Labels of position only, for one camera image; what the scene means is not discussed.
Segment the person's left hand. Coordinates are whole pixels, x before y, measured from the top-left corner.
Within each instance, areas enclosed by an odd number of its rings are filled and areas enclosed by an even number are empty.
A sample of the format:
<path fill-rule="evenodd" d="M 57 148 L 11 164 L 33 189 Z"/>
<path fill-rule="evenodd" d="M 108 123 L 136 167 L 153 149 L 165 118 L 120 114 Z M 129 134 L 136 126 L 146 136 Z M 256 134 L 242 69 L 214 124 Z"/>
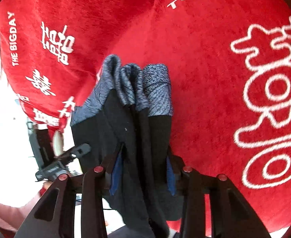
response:
<path fill-rule="evenodd" d="M 51 186 L 51 181 L 45 181 L 42 185 L 42 188 L 39 191 L 40 196 L 42 196 Z"/>

